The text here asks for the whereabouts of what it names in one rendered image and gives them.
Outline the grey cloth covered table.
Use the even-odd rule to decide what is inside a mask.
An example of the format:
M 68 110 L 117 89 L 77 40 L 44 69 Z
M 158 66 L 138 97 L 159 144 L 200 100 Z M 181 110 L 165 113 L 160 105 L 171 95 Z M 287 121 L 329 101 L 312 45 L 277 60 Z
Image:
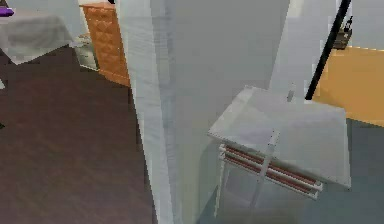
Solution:
M 0 17 L 0 50 L 16 65 L 32 61 L 73 41 L 57 15 L 15 10 Z

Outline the black floor lamp pole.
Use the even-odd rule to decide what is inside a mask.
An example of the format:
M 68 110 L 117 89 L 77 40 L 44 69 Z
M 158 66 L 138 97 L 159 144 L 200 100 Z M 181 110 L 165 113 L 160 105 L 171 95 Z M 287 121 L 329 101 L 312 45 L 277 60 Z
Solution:
M 322 54 L 319 58 L 319 62 L 316 66 L 315 72 L 313 74 L 312 80 L 310 82 L 310 85 L 308 87 L 305 99 L 311 100 L 314 96 L 316 87 L 320 81 L 321 75 L 323 73 L 323 70 L 325 68 L 326 62 L 329 58 L 329 55 L 333 49 L 333 44 L 336 41 L 337 34 L 340 30 L 341 24 L 347 14 L 348 8 L 350 6 L 352 0 L 341 0 L 341 3 L 339 4 L 337 14 L 335 15 L 335 19 L 332 23 L 332 27 L 330 29 L 329 35 L 327 37 L 326 43 L 323 47 Z

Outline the dark small statue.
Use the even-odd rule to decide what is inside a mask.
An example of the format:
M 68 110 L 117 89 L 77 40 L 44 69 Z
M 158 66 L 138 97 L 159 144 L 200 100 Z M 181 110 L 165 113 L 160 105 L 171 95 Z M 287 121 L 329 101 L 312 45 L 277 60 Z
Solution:
M 351 28 L 352 19 L 353 19 L 353 17 L 350 17 L 347 20 L 345 26 L 339 30 L 339 32 L 336 36 L 336 40 L 333 44 L 334 49 L 344 50 L 347 47 L 348 42 L 352 36 L 352 28 Z

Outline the white side table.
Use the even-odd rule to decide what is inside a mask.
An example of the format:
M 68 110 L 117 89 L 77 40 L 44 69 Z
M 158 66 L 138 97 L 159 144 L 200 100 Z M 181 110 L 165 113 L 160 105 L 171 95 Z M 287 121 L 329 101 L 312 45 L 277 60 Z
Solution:
M 351 187 L 342 108 L 247 86 L 208 135 L 219 142 L 222 224 L 299 224 L 328 184 Z

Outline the orange wooden dresser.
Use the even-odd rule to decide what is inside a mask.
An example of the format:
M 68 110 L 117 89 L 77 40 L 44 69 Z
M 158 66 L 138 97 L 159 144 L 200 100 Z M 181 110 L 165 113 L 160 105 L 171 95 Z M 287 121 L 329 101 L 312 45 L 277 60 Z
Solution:
M 81 4 L 99 65 L 106 79 L 130 86 L 115 6 L 109 2 Z

